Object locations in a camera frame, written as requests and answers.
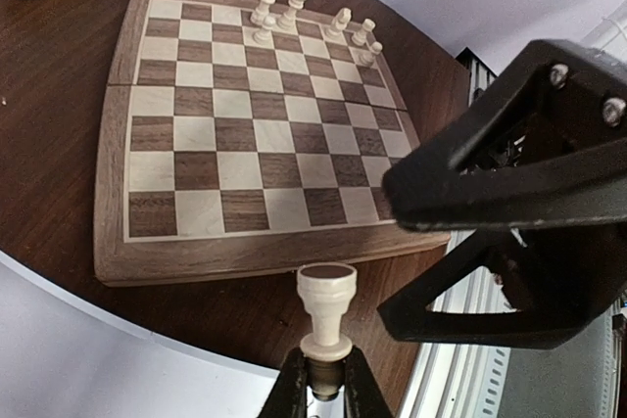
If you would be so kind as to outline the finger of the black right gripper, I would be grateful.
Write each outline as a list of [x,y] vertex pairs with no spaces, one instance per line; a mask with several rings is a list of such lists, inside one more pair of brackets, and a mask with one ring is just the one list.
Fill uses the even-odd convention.
[[534,40],[382,189],[410,230],[543,229],[626,218],[626,66]]
[[[479,267],[501,277],[510,313],[430,309]],[[397,341],[556,348],[622,293],[619,223],[543,230],[477,230],[378,307]]]

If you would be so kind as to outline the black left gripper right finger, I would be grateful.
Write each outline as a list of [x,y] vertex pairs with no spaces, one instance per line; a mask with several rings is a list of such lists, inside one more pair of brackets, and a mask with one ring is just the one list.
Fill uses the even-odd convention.
[[344,365],[344,416],[391,418],[392,412],[363,352],[353,347]]

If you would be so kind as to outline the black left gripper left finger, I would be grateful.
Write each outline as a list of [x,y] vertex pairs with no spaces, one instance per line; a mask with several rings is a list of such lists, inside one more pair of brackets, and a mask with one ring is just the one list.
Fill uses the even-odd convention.
[[289,351],[259,418],[304,418],[307,416],[308,363],[299,348]]

